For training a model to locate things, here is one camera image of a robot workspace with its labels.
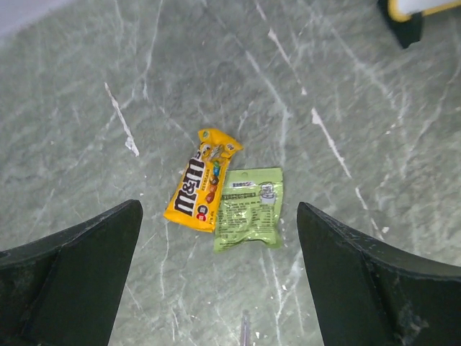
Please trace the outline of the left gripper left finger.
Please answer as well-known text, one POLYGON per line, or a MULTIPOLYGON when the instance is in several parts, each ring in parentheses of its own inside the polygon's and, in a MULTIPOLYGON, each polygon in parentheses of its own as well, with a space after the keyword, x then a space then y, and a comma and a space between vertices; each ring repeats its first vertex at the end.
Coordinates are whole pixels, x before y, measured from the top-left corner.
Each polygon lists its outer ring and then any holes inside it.
POLYGON ((127 200, 1 252, 1 344, 107 345, 142 218, 127 200))

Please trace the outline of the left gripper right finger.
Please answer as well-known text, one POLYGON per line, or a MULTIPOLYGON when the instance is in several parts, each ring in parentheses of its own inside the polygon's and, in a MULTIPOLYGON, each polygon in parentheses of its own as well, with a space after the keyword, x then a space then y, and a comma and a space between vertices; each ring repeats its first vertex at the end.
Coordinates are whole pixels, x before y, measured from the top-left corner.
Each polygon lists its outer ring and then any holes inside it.
POLYGON ((325 345, 458 345, 460 269, 337 221, 309 203, 297 229, 325 345))

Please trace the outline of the yellow green snack packet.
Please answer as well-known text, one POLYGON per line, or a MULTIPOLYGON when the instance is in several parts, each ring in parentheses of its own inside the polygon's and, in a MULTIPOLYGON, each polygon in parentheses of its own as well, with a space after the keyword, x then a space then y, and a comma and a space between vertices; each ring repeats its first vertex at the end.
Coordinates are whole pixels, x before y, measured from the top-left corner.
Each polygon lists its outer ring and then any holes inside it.
POLYGON ((278 224, 283 200, 279 167, 229 171, 218 211, 213 250, 224 252, 248 241, 282 246, 278 224))

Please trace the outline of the yellow M&M candy packet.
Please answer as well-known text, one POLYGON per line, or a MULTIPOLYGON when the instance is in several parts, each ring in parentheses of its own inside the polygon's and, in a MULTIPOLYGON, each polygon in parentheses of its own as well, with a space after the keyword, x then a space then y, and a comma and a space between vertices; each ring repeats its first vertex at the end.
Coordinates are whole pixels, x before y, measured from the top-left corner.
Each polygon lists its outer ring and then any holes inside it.
POLYGON ((215 128, 198 131, 200 145, 188 161, 164 217, 197 231, 212 233, 223 193, 225 175, 243 146, 215 128))

